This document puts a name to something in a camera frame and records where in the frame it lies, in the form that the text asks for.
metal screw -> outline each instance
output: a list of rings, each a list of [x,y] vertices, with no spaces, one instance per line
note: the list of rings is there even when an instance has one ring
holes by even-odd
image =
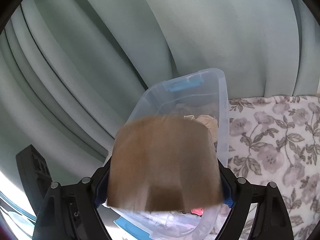
[[[239,182],[240,184],[244,184],[246,181],[247,181],[247,180],[246,180],[245,178],[242,178],[242,177],[238,178],[238,182]]]
[[[57,188],[59,186],[58,182],[51,183],[51,188]]]
[[[81,180],[81,182],[82,182],[83,184],[87,184],[87,183],[90,182],[90,180],[91,180],[90,177],[84,177],[84,178]]]
[[[277,184],[276,184],[275,182],[273,182],[273,181],[270,182],[269,185],[270,185],[270,187],[273,187],[273,188],[276,188],[276,187],[277,187]]]

sage green curtain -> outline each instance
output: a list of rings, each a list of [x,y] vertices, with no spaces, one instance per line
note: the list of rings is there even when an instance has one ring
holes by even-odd
[[[315,94],[319,26],[301,0],[23,0],[0,35],[0,169],[33,144],[77,182],[110,157],[144,91],[205,68],[229,99]]]

crumpled brown paper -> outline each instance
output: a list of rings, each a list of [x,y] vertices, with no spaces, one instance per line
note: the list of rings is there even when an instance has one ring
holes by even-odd
[[[112,153],[108,206],[185,211],[222,202],[220,172],[208,129],[177,116],[123,126]]]
[[[183,118],[202,123],[209,129],[212,136],[212,141],[214,143],[218,141],[218,120],[215,117],[212,117],[208,114],[202,114],[197,118],[195,118],[194,115],[185,115]]]

clear plastic storage bin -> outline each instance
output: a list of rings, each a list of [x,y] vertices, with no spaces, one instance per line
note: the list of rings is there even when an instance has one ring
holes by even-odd
[[[217,157],[228,163],[228,94],[223,71],[216,68],[158,83],[141,97],[127,122],[146,116],[207,114],[218,120]],[[131,212],[119,215],[150,234],[152,239],[202,240],[213,229],[220,206],[205,208],[202,217],[179,212]]]

floral pattern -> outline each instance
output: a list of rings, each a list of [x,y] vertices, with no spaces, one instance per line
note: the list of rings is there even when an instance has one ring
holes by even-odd
[[[274,96],[229,101],[228,167],[252,184],[277,183],[295,240],[306,240],[320,219],[320,98]],[[255,215],[250,209],[241,239]],[[226,219],[221,211],[214,239]]]

